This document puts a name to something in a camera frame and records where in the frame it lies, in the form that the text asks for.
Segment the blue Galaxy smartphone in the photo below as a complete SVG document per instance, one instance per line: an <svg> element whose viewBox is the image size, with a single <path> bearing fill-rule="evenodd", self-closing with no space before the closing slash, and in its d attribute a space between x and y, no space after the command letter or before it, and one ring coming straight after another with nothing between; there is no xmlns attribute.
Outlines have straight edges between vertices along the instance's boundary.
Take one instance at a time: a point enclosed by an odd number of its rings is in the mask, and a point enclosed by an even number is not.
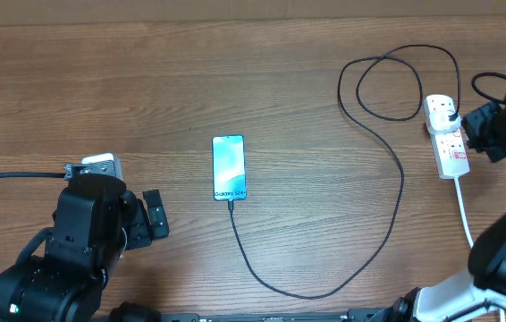
<svg viewBox="0 0 506 322"><path fill-rule="evenodd" d="M214 200L242 200L248 196L245 140L242 135L212 138Z"/></svg>

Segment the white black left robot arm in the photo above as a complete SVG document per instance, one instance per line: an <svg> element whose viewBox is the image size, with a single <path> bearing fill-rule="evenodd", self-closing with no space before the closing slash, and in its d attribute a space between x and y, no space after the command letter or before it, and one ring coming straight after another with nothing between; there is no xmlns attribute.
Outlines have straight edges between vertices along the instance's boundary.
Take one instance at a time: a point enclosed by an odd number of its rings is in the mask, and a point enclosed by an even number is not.
<svg viewBox="0 0 506 322"><path fill-rule="evenodd" d="M72 175L53 219L0 274L0 321L90 320L120 256L169 234L158 190L103 174Z"/></svg>

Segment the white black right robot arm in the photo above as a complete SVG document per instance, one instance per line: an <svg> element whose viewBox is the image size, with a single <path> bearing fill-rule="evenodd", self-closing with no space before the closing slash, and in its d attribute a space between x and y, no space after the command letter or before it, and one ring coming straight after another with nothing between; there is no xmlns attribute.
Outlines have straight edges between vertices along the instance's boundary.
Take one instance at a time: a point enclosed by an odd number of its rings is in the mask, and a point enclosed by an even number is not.
<svg viewBox="0 0 506 322"><path fill-rule="evenodd" d="M461 125L469 148L491 162L506 157L506 94L466 114ZM506 214L475 241L467 269L431 287L416 288L374 321L469 321L489 312L506 312Z"/></svg>

